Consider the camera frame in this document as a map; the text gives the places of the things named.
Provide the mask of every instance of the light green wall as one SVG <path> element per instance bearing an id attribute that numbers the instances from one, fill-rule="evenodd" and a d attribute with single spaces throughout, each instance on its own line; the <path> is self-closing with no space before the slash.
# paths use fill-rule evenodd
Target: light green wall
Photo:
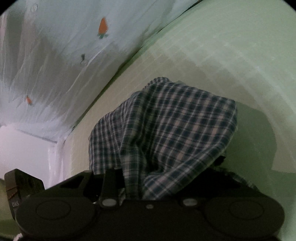
<path id="1" fill-rule="evenodd" d="M 237 108 L 239 129 L 223 166 L 251 180 L 262 193 L 283 206 L 285 223 L 280 236 L 284 241 L 296 240 L 296 175 L 272 170 L 277 145 L 267 117 L 241 103 L 237 103 Z"/>
<path id="2" fill-rule="evenodd" d="M 11 216 L 4 181 L 0 179 L 0 236 L 13 238 L 19 232 L 20 230 Z"/>

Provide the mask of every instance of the plaid fabric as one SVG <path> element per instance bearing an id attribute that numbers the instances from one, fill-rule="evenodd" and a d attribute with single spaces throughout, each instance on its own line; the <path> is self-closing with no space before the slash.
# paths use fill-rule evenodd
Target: plaid fabric
<path id="1" fill-rule="evenodd" d="M 122 168 L 129 199 L 172 196 L 224 152 L 236 128 L 235 101 L 156 78 L 95 125 L 90 169 Z"/>

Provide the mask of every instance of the blue plaid shirt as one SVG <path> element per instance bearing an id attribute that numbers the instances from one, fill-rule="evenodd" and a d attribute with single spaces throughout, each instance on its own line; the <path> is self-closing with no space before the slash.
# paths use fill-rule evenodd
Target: blue plaid shirt
<path id="1" fill-rule="evenodd" d="M 160 77 L 95 125 L 95 174 L 122 168 L 129 199 L 172 196 L 210 167 L 237 129 L 234 100 Z"/>

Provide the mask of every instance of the wall paint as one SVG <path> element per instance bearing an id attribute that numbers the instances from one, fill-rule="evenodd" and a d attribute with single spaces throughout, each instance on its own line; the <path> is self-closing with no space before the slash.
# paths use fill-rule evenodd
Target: wall paint
<path id="1" fill-rule="evenodd" d="M 20 230 L 10 213 L 4 181 L 0 179 L 0 237 L 13 238 L 19 232 Z"/>
<path id="2" fill-rule="evenodd" d="M 49 182 L 48 150 L 53 144 L 16 131 L 10 127 L 0 128 L 0 178 L 13 169 L 20 169 Z"/>

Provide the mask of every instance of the orange carrot drawing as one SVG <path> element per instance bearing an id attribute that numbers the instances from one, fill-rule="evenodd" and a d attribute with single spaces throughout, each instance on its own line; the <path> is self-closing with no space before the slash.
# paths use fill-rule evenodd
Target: orange carrot drawing
<path id="1" fill-rule="evenodd" d="M 29 98 L 29 96 L 26 97 L 26 101 L 27 101 L 27 103 L 28 103 L 29 105 L 32 105 L 32 101 L 31 101 L 31 99 Z"/>
<path id="2" fill-rule="evenodd" d="M 100 39 L 107 37 L 108 34 L 106 34 L 108 31 L 108 26 L 105 18 L 102 18 L 100 26 L 99 26 L 99 33 L 98 36 L 100 36 Z"/>

